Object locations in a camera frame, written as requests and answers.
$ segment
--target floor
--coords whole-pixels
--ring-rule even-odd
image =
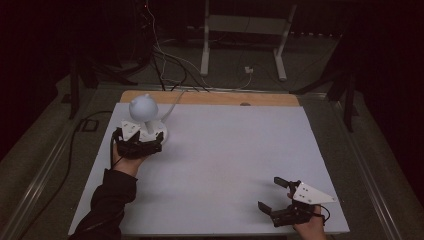
[[[155,59],[159,69],[165,69],[162,81],[167,83],[167,90],[175,86],[189,91],[204,91],[204,87],[208,91],[285,93],[319,78],[337,40],[290,37],[283,55],[288,76],[286,82],[277,79],[272,44],[272,41],[262,41],[260,44],[242,46],[237,41],[226,39],[226,36],[213,41],[209,75],[203,79],[196,70],[200,67],[202,51],[199,40],[186,43],[162,40]],[[170,58],[166,58],[167,64],[163,68],[162,52],[184,59],[178,60],[198,84],[190,74],[180,84],[185,71]],[[253,73],[245,73],[246,66],[253,67]],[[81,107],[75,119],[113,110],[120,95],[127,89],[160,90],[159,77],[153,65],[129,77],[129,80],[138,83],[137,86],[122,86],[105,76],[99,78],[101,83],[97,89],[81,87]],[[351,229],[349,233],[329,237],[338,240],[424,239],[423,208],[368,112],[361,93],[355,93],[357,115],[352,119],[354,132],[350,133],[341,121],[343,102],[329,102],[325,98],[329,87],[324,85],[298,96]],[[3,234],[13,236],[5,239],[17,239],[35,218],[37,220],[31,223],[22,239],[67,238],[69,225],[107,127],[110,114],[98,113],[92,117],[100,123],[97,131],[73,134],[77,120],[68,119],[70,106],[61,103],[62,97],[69,93],[69,77],[60,81],[57,88],[58,97],[0,163],[0,229]],[[49,174],[37,175],[39,169],[47,169]],[[67,179],[60,187],[67,173]],[[27,192],[30,184],[40,191]],[[43,210],[59,188],[57,196]],[[125,236],[123,239],[137,238]],[[279,237],[247,236],[242,239]],[[299,237],[293,235],[288,239]]]

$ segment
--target white ball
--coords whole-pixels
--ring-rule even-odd
[[[149,94],[145,94],[134,98],[130,102],[129,110],[131,118],[135,121],[148,122],[155,119],[159,109],[155,100]]]

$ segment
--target person's arm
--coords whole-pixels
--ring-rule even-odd
[[[314,213],[321,214],[321,206],[315,206]],[[303,240],[326,240],[322,217],[312,216],[307,223],[294,224],[293,228]]]
[[[147,158],[129,160],[118,156],[114,148],[114,167],[105,170],[103,184],[91,199],[91,211],[78,224],[69,239],[121,239],[119,224],[125,204],[134,201],[138,168]]]

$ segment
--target white board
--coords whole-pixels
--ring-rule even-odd
[[[171,105],[159,105],[159,117]],[[118,103],[93,165],[69,233],[89,212],[91,196],[109,168],[110,136],[121,120],[131,120],[127,103]],[[149,157],[137,177],[137,198],[128,204],[122,233],[138,236],[275,235],[258,201],[274,210],[291,200],[278,176],[301,180],[337,198],[302,107],[177,105],[165,125],[163,151]],[[339,202],[327,233],[348,232]]]

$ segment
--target table leg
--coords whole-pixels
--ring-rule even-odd
[[[209,68],[209,0],[205,1],[205,30],[203,39],[202,64],[200,65],[200,75],[206,77]]]
[[[69,119],[73,119],[79,109],[79,85],[78,85],[78,70],[77,56],[70,55],[70,77],[71,77],[71,113]]]
[[[286,70],[284,69],[283,59],[282,59],[281,55],[283,53],[284,45],[287,42],[287,37],[290,33],[290,27],[291,27],[291,23],[293,21],[294,13],[296,12],[296,7],[297,7],[297,5],[291,6],[289,16],[286,19],[284,31],[283,31],[283,34],[281,36],[280,46],[278,48],[274,49],[275,64],[277,66],[278,79],[280,81],[286,81],[287,80]]]

